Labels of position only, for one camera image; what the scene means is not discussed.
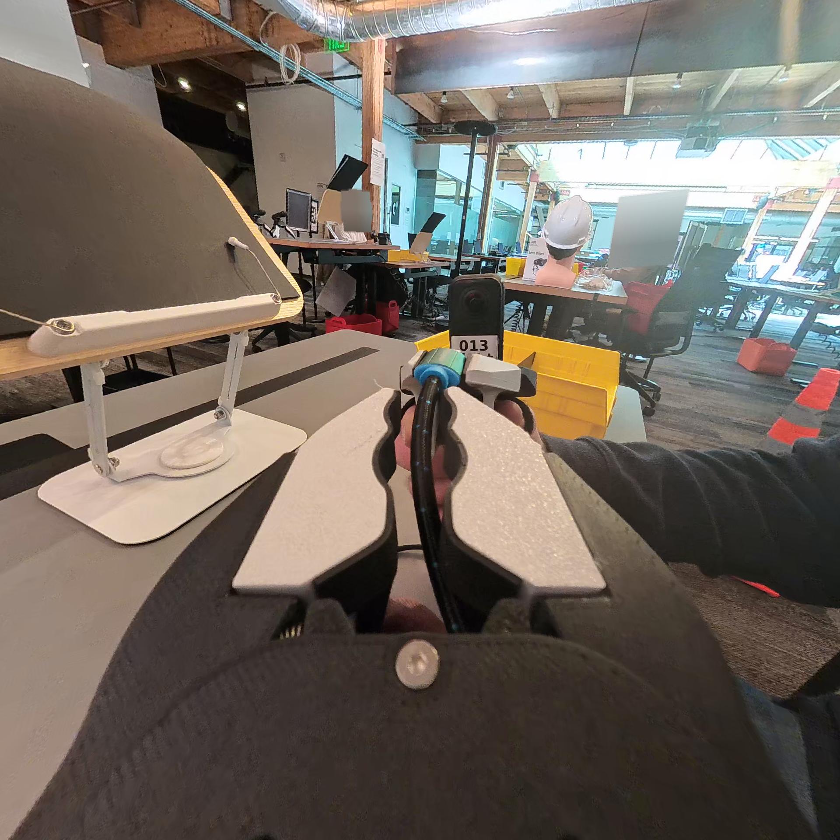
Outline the grey flat panel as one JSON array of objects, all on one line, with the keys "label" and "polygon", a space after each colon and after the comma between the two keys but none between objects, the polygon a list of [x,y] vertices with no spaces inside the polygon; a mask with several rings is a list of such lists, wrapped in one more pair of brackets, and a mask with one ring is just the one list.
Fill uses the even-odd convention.
[{"label": "grey flat panel", "polygon": [[333,317],[342,316],[356,296],[356,279],[341,266],[333,266],[316,298],[317,306]]}]

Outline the salmon red bin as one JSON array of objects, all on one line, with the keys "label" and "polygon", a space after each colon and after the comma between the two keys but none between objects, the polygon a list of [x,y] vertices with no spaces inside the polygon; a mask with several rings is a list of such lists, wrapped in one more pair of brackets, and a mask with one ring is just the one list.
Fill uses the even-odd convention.
[{"label": "salmon red bin", "polygon": [[788,343],[747,338],[738,352],[737,364],[752,373],[782,377],[791,368],[796,355],[797,349]]}]

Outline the light wooden desk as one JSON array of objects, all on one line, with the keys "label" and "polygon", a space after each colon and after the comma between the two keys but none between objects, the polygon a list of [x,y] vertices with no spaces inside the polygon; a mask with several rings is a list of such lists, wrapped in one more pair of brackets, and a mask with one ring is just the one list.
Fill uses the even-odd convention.
[{"label": "light wooden desk", "polygon": [[584,288],[574,284],[570,288],[546,286],[524,278],[506,277],[502,284],[515,298],[536,298],[537,302],[553,305],[559,301],[593,301],[603,302],[611,306],[624,307],[627,305],[627,294],[622,283],[614,280],[607,282],[604,289]]}]

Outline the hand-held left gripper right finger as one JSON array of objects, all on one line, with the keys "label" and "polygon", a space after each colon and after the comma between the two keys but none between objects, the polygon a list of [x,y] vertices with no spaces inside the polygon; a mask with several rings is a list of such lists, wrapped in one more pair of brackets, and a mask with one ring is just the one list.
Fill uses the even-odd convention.
[{"label": "hand-held left gripper right finger", "polygon": [[458,468],[444,505],[453,591],[472,604],[603,593],[604,577],[542,446],[467,392],[444,395]]}]

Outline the black office chair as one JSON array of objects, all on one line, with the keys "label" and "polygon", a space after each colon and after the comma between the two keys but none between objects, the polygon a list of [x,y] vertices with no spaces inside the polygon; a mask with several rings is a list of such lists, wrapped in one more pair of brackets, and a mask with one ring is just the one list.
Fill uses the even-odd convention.
[{"label": "black office chair", "polygon": [[644,417],[655,415],[662,396],[661,387],[649,378],[654,362],[688,351],[700,311],[718,307],[741,253],[740,248],[699,247],[654,310],[647,335],[614,345],[621,356],[619,382],[639,395]]}]

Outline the person's blue jeans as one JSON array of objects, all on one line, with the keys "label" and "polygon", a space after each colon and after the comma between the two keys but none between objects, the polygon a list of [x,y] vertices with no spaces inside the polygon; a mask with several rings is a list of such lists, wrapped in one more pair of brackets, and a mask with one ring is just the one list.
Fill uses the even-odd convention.
[{"label": "person's blue jeans", "polygon": [[752,686],[745,679],[738,677],[736,681],[750,720],[773,766],[806,821],[818,833],[812,781],[799,717],[783,707],[778,698]]}]

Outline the mannequin head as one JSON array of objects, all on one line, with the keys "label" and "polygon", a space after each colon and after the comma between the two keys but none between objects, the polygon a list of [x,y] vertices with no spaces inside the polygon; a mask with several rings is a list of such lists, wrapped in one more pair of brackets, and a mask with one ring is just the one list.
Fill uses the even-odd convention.
[{"label": "mannequin head", "polygon": [[535,274],[535,284],[571,289],[576,281],[574,262],[580,248],[556,248],[547,244],[547,250],[548,257]]}]

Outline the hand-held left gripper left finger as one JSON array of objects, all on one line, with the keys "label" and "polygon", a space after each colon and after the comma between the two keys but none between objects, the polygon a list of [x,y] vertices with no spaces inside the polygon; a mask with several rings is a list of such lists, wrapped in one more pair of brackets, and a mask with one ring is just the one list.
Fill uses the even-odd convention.
[{"label": "hand-held left gripper left finger", "polygon": [[245,595],[386,598],[397,568],[389,482],[402,398],[382,388],[295,454],[233,579]]}]

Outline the person's dark jacket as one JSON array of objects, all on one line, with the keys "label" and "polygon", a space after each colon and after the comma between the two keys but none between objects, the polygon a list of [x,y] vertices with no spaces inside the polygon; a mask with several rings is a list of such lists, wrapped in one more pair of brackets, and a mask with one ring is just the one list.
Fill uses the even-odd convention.
[{"label": "person's dark jacket", "polygon": [[784,759],[794,801],[820,838],[839,838],[839,655],[774,705],[795,729]]}]

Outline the person's right forearm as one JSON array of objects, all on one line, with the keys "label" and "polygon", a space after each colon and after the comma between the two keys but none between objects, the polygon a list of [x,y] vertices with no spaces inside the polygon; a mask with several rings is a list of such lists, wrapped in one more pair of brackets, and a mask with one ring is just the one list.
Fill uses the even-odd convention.
[{"label": "person's right forearm", "polygon": [[839,607],[838,437],[797,442],[786,455],[543,441],[664,562]]}]

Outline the long wooden desk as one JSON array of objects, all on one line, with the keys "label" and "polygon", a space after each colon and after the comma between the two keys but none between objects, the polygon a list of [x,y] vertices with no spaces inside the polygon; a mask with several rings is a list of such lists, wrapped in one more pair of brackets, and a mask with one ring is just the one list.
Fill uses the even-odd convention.
[{"label": "long wooden desk", "polygon": [[268,238],[267,244],[286,258],[298,254],[311,265],[379,265],[387,262],[388,249],[376,243],[353,243],[335,239]]}]

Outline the white tablet stand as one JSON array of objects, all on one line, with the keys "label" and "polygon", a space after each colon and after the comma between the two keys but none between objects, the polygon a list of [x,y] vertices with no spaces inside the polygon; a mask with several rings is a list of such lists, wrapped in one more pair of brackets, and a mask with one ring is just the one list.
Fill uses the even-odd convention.
[{"label": "white tablet stand", "polygon": [[149,543],[172,533],[228,496],[306,440],[298,427],[235,407],[249,344],[247,329],[231,332],[224,378],[212,412],[195,416],[109,451],[104,405],[105,350],[114,340],[159,340],[177,329],[219,329],[241,318],[272,320],[282,302],[272,292],[224,301],[141,311],[108,311],[40,323],[28,350],[46,359],[84,353],[80,368],[88,432],[88,464],[49,478],[40,501],[115,543]]}]

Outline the yellow plastic bin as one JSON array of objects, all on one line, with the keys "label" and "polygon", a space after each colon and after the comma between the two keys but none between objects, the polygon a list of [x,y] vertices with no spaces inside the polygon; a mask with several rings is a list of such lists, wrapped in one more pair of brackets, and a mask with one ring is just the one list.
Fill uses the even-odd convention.
[{"label": "yellow plastic bin", "polygon": [[505,331],[502,359],[530,362],[535,395],[521,399],[542,433],[557,438],[604,438],[620,380],[619,353]]}]

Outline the white hard hat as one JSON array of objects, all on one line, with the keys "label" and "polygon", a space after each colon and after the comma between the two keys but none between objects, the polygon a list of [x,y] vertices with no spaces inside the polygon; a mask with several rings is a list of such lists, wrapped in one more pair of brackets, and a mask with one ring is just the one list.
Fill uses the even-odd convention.
[{"label": "white hard hat", "polygon": [[541,237],[550,248],[577,250],[590,240],[593,222],[592,206],[580,196],[571,196],[549,213]]}]

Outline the black monitor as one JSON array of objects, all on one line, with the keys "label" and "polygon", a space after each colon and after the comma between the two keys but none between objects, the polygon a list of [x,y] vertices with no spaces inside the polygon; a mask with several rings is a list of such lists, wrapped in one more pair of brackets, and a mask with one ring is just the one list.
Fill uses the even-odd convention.
[{"label": "black monitor", "polygon": [[353,190],[368,168],[369,165],[364,161],[349,154],[344,154],[329,180],[327,189],[337,193]]}]

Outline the wooden post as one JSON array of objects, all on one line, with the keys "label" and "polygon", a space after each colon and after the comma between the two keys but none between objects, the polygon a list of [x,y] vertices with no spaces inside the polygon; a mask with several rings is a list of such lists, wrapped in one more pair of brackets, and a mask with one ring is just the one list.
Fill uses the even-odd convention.
[{"label": "wooden post", "polygon": [[385,91],[384,38],[376,38],[361,45],[361,150],[367,169],[363,173],[363,189],[369,193],[372,204],[374,234],[382,231],[382,188],[385,180],[385,146],[382,141],[384,127]]}]

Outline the round metal duct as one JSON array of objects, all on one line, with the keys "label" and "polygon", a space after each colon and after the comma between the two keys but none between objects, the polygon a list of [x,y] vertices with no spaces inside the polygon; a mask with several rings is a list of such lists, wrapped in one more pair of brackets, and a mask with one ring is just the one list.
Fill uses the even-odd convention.
[{"label": "round metal duct", "polygon": [[555,1],[260,1],[266,11],[318,36],[361,43],[503,25],[567,11]]}]

